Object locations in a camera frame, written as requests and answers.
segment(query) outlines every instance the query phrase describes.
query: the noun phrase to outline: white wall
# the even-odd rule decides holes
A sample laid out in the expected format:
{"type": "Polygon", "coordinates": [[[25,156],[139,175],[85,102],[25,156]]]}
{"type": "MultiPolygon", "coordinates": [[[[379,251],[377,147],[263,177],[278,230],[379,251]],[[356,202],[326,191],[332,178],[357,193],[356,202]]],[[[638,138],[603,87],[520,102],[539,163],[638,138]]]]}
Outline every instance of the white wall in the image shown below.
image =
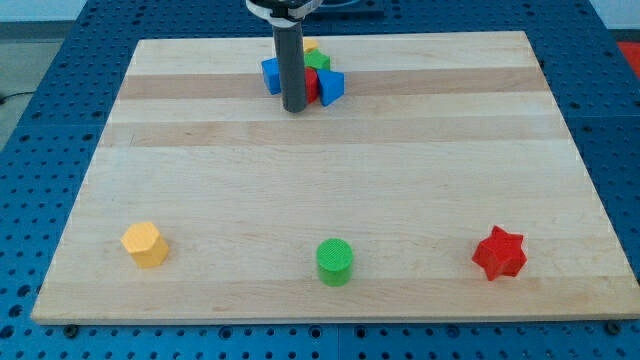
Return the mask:
{"type": "Polygon", "coordinates": [[[640,29],[640,0],[591,0],[609,29],[640,29]]]}
{"type": "Polygon", "coordinates": [[[0,22],[75,20],[87,0],[0,0],[0,22]]]}
{"type": "MultiPolygon", "coordinates": [[[[86,0],[0,0],[0,22],[75,20],[85,2],[86,0]]],[[[608,28],[640,29],[640,0],[591,0],[591,3],[608,28]]]]}

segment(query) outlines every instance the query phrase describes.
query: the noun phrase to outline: green cube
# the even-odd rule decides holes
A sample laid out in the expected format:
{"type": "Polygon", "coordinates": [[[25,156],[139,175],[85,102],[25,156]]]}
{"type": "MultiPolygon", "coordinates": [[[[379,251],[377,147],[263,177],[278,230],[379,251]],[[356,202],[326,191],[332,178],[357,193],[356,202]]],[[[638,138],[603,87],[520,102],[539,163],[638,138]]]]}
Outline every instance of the green cube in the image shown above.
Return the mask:
{"type": "Polygon", "coordinates": [[[304,54],[304,66],[316,70],[331,70],[331,58],[316,49],[304,54]]]}

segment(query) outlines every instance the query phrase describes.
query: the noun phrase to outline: black cylinder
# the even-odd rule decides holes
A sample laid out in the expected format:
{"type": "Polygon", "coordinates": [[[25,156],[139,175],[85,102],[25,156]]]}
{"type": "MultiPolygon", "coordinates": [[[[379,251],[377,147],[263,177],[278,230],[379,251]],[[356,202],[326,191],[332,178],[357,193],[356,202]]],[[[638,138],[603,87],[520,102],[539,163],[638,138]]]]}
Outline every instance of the black cylinder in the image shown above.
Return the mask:
{"type": "Polygon", "coordinates": [[[280,69],[282,106],[297,113],[307,107],[307,88],[304,76],[304,50],[302,48],[302,24],[290,28],[273,27],[273,40],[280,69]]]}

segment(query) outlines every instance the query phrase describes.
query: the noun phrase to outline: red block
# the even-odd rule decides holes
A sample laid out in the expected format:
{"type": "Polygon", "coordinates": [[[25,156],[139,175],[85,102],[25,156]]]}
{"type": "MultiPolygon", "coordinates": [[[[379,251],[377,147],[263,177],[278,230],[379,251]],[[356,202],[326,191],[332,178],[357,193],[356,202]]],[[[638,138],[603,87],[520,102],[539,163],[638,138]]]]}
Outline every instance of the red block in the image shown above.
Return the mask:
{"type": "Polygon", "coordinates": [[[316,70],[312,68],[304,69],[304,77],[307,85],[307,103],[311,104],[316,101],[319,94],[318,74],[316,70]]]}
{"type": "Polygon", "coordinates": [[[618,47],[627,58],[627,61],[635,71],[636,75],[640,78],[640,43],[634,42],[619,42],[618,47]]]}
{"type": "Polygon", "coordinates": [[[478,244],[472,260],[484,268],[489,281],[500,275],[516,276],[527,262],[522,251],[523,240],[523,235],[510,234],[494,226],[491,235],[478,244]]]}

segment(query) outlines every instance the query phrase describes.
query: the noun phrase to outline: green block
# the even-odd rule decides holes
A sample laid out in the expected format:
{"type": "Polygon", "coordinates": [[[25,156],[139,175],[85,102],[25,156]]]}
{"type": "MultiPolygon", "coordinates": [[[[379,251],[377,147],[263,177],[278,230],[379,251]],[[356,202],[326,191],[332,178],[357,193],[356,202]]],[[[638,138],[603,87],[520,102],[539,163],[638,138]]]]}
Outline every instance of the green block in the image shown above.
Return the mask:
{"type": "Polygon", "coordinates": [[[304,66],[316,70],[331,70],[331,58],[316,49],[304,54],[304,66]]]}
{"type": "Polygon", "coordinates": [[[316,250],[318,277],[325,285],[342,286],[351,279],[353,251],[342,239],[328,239],[316,250]]]}

